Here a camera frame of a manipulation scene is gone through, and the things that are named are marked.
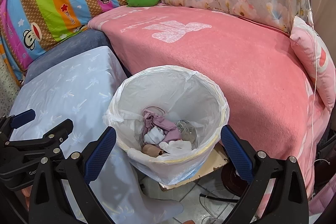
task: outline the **gray sofa cushion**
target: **gray sofa cushion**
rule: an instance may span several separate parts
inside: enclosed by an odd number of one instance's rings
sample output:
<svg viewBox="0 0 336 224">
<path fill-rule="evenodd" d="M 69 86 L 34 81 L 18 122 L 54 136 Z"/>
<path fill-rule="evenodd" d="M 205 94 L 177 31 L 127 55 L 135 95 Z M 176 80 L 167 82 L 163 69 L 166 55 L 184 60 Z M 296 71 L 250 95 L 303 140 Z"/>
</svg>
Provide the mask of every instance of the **gray sofa cushion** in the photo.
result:
<svg viewBox="0 0 336 224">
<path fill-rule="evenodd" d="M 108 46 L 112 49 L 110 40 L 103 32 L 93 29 L 80 32 L 79 34 L 76 34 L 75 36 L 70 37 L 64 42 L 56 45 L 31 63 L 28 67 L 24 84 L 27 84 L 36 76 L 58 63 L 100 46 Z"/>
</svg>

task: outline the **wire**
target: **wire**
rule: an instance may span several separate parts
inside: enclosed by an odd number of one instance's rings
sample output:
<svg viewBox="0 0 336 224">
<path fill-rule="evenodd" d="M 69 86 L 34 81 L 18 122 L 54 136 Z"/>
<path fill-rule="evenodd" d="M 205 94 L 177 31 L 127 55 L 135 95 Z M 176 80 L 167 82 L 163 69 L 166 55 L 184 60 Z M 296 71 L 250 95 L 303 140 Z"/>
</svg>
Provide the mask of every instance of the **wire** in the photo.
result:
<svg viewBox="0 0 336 224">
<path fill-rule="evenodd" d="M 222 202 L 231 202 L 231 203 L 238 203 L 239 199 L 230 199 L 230 198 L 215 198 L 213 196 L 207 196 L 204 194 L 199 194 L 200 197 L 202 198 L 208 198 L 216 201 L 222 201 Z"/>
<path fill-rule="evenodd" d="M 208 198 L 208 196 L 210 195 L 210 194 L 212 194 L 213 192 L 217 192 L 217 191 L 225 191 L 225 189 L 219 189 L 219 190 L 213 190 L 213 191 L 211 191 L 211 192 L 209 192 L 207 195 L 203 195 L 202 194 L 202 196 L 205 196 L 205 198 L 204 198 L 204 205 L 202 204 L 202 202 L 201 202 L 201 194 L 199 195 L 199 202 L 200 202 L 200 204 L 202 205 L 202 207 L 208 212 L 208 214 L 210 214 L 209 216 L 206 216 L 206 217 L 204 217 L 203 219 L 202 219 L 202 221 L 201 221 L 201 224 L 203 224 L 203 221 L 206 219 L 206 218 L 208 218 L 208 217 L 210 217 L 210 218 L 212 218 L 212 219 L 210 219 L 210 221 L 207 223 L 207 224 L 214 224 L 218 219 L 219 219 L 219 217 L 221 216 L 221 214 L 218 216 L 218 217 L 215 217 L 214 215 L 213 215 L 213 213 L 211 213 L 209 210 L 208 210 L 208 208 L 206 207 L 206 205 L 205 205 L 205 201 L 206 201 L 206 199 Z M 230 202 L 228 202 L 228 204 L 226 205 L 226 207 L 224 208 L 224 210 L 223 210 L 223 212 L 225 211 L 225 209 L 229 206 L 229 204 L 230 204 Z"/>
<path fill-rule="evenodd" d="M 325 159 L 318 159 L 318 160 L 315 160 L 315 161 L 313 162 L 313 165 L 314 165 L 314 163 L 316 163 L 316 162 L 319 161 L 319 160 L 324 160 L 324 161 L 326 161 L 326 162 L 330 165 L 330 162 L 327 161 L 327 160 L 325 160 Z"/>
<path fill-rule="evenodd" d="M 310 162 L 311 159 L 311 153 L 313 151 L 313 144 L 314 144 L 314 106 L 315 106 L 315 95 L 316 95 L 316 84 L 317 84 L 317 49 L 316 49 L 316 34 L 315 34 L 315 28 L 314 28 L 314 21 L 313 21 L 313 13 L 311 11 L 311 6 L 310 6 L 310 0 L 308 0 L 308 5 L 309 5 L 309 11 L 308 11 L 308 22 L 311 25 L 313 32 L 314 32 L 314 49 L 315 49 L 315 87 L 314 87 L 314 100 L 313 100 L 313 109 L 311 113 L 311 148 L 310 148 L 310 154 L 309 154 L 309 160 Z M 304 180 L 306 179 L 308 170 L 311 167 L 307 167 L 306 173 L 304 175 Z"/>
</svg>

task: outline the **blue gripper pad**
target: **blue gripper pad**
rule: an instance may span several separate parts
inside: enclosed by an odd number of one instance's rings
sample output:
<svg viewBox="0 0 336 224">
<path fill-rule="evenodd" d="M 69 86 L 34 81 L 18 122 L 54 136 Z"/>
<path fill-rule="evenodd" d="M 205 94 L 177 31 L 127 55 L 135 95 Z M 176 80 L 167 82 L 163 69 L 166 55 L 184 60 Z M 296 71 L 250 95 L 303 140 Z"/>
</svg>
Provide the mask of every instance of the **blue gripper pad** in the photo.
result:
<svg viewBox="0 0 336 224">
<path fill-rule="evenodd" d="M 253 164 L 235 135 L 227 126 L 224 126 L 220 138 L 241 179 L 251 184 L 254 178 Z"/>
<path fill-rule="evenodd" d="M 97 145 L 93 153 L 90 155 L 85 163 L 84 180 L 87 185 L 91 181 L 97 179 L 101 169 L 103 168 L 108 156 L 110 155 L 114 145 L 116 144 L 117 134 L 112 127 L 106 133 L 104 138 Z"/>
<path fill-rule="evenodd" d="M 29 109 L 25 112 L 22 112 L 13 117 L 10 126 L 12 128 L 18 129 L 21 126 L 33 121 L 35 119 L 35 111 L 33 109 Z"/>
</svg>

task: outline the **pink blanket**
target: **pink blanket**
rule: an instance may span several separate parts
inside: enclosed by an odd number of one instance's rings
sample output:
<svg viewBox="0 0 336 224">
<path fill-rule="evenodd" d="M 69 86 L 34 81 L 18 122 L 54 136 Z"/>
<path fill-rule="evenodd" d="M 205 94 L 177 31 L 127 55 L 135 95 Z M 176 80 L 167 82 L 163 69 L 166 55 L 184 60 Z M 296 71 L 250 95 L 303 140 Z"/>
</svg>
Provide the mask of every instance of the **pink blanket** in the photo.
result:
<svg viewBox="0 0 336 224">
<path fill-rule="evenodd" d="M 271 157 L 297 157 L 311 195 L 316 144 L 330 115 L 316 94 L 312 139 L 312 84 L 287 35 L 225 13 L 171 6 L 118 7 L 88 27 L 109 37 L 132 74 L 168 64 L 214 80 L 239 137 Z"/>
<path fill-rule="evenodd" d="M 336 193 L 336 174 L 331 180 L 318 192 L 316 196 L 309 202 L 309 214 L 315 215 L 322 213 L 329 205 Z"/>
</svg>

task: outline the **trash can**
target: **trash can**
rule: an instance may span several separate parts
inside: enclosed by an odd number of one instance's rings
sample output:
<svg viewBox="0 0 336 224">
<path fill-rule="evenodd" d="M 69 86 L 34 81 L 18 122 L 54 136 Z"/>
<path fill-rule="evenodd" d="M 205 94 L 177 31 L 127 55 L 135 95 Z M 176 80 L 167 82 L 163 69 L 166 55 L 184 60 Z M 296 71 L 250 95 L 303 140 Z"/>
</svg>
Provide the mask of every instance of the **trash can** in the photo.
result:
<svg viewBox="0 0 336 224">
<path fill-rule="evenodd" d="M 142 112 L 156 106 L 171 122 L 188 121 L 196 129 L 198 146 L 183 155 L 150 157 L 141 152 Z M 198 71 L 159 66 L 126 79 L 117 89 L 103 119 L 117 132 L 117 144 L 130 162 L 152 179 L 171 185 L 192 177 L 220 140 L 229 106 L 220 87 Z"/>
</svg>

